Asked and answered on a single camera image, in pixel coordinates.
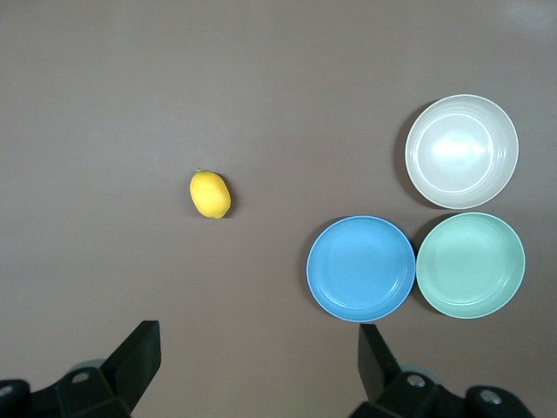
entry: white bowl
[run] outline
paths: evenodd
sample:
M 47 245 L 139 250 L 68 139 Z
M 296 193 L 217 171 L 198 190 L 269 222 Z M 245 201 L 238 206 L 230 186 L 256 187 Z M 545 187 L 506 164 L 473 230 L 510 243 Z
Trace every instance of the white bowl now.
M 414 186 L 450 209 L 468 209 L 495 197 L 513 176 L 518 157 L 510 117 L 491 100 L 470 94 L 429 106 L 406 141 L 406 169 Z

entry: plastic bowl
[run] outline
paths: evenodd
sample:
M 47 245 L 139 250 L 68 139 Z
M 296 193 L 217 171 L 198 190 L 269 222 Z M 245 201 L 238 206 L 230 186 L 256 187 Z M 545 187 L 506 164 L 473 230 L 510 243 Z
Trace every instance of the plastic bowl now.
M 378 320 L 397 309 L 415 279 L 408 238 L 374 216 L 335 222 L 316 239 L 307 260 L 307 281 L 329 314 L 352 322 Z
M 425 109 L 406 141 L 406 169 L 438 206 L 467 209 L 495 197 L 510 178 L 519 142 L 510 117 L 486 98 L 461 94 Z
M 492 314 L 518 291 L 526 266 L 516 232 L 486 213 L 462 213 L 424 239 L 416 279 L 426 300 L 443 314 L 472 319 Z

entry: gray table surface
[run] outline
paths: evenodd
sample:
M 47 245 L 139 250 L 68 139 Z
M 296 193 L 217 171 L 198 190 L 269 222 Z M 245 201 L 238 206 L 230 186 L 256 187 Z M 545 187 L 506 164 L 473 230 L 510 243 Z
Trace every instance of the gray table surface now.
M 520 235 L 522 287 L 478 320 L 415 289 L 378 325 L 455 394 L 493 384 L 553 416 L 556 28 L 543 0 L 0 0 L 0 377 L 37 390 L 156 319 L 137 418 L 348 416 L 358 325 L 314 301 L 307 253 L 345 216 L 418 246 L 458 212 L 416 192 L 403 151 L 425 105 L 472 93 L 520 136 L 473 211 Z M 229 183 L 227 218 L 196 212 L 199 167 Z

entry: green bowl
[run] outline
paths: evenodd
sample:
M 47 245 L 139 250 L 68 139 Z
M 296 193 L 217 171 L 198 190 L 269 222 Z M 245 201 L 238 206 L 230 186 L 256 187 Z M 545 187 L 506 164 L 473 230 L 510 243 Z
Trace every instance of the green bowl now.
M 473 319 L 504 307 L 518 291 L 525 267 L 524 247 L 511 226 L 486 213 L 462 213 L 426 236 L 416 280 L 432 307 Z

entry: lemon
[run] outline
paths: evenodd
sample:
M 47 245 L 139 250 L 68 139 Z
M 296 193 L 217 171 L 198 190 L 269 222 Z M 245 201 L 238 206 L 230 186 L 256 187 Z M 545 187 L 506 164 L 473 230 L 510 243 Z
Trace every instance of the lemon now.
M 191 178 L 190 194 L 199 213 L 207 218 L 222 218 L 230 209 L 228 188 L 215 172 L 197 170 Z

